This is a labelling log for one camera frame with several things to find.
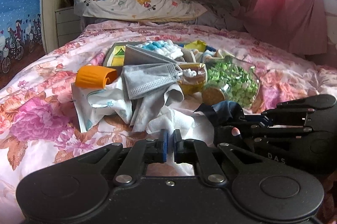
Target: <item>green candy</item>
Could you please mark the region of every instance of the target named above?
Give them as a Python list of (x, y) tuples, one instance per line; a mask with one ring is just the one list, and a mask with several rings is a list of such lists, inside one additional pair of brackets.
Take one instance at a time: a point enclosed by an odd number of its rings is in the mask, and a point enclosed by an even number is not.
[(236, 101), (242, 107), (249, 107), (258, 90), (258, 83), (253, 78), (253, 72), (254, 67), (245, 71), (232, 62), (218, 62), (207, 69), (208, 81), (205, 88), (208, 85), (223, 88), (226, 99)]

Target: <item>pink floral bedspread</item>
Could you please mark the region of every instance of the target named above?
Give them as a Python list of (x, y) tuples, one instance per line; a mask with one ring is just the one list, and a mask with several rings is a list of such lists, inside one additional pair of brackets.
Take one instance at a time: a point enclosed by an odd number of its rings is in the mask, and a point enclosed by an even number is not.
[[(90, 25), (76, 40), (23, 69), (0, 91), (1, 224), (23, 220), (15, 190), (24, 176), (111, 142), (129, 147), (146, 137), (146, 133), (131, 134), (129, 126), (116, 116), (105, 117), (92, 130), (81, 134), (70, 85), (81, 66), (102, 64), (114, 42), (166, 39), (203, 40), (254, 63), (262, 87), (253, 112), (273, 108), (280, 101), (320, 93), (337, 96), (336, 70), (315, 66), (247, 33), (179, 23), (159, 26), (107, 21)], [(336, 177), (331, 175), (324, 182), (328, 193), (320, 217), (326, 222), (336, 218), (329, 193)]]

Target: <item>pink curtain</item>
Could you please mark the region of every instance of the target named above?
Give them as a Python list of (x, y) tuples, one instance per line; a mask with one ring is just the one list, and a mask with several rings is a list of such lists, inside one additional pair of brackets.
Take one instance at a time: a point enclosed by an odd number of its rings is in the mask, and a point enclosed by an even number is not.
[(251, 0), (244, 25), (255, 38), (288, 52), (326, 53), (323, 0)]

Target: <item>drawer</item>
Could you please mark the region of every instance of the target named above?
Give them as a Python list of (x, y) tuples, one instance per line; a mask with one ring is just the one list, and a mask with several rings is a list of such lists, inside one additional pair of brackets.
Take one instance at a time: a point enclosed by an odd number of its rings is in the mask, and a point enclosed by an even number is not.
[(80, 21), (71, 21), (66, 23), (57, 24), (57, 36), (81, 33)]
[(68, 43), (72, 40), (75, 40), (78, 36), (80, 36), (80, 33), (73, 33), (73, 34), (58, 36), (57, 38), (59, 40), (59, 47), (62, 47), (66, 43)]
[(56, 11), (56, 23), (65, 23), (80, 20), (80, 16), (74, 14), (74, 9), (69, 8), (63, 11)]

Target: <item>blue gripper pad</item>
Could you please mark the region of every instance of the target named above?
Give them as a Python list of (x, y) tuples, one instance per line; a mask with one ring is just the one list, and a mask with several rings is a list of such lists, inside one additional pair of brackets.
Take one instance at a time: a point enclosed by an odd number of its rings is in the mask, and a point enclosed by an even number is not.
[(167, 159), (167, 142), (168, 142), (169, 134), (166, 129), (161, 129), (160, 136), (158, 138), (160, 147), (163, 151), (163, 162), (166, 162)]
[(181, 137), (181, 133), (179, 129), (174, 130), (173, 132), (173, 145), (174, 145), (174, 161), (177, 161), (178, 153), (183, 151), (184, 149), (184, 141)]

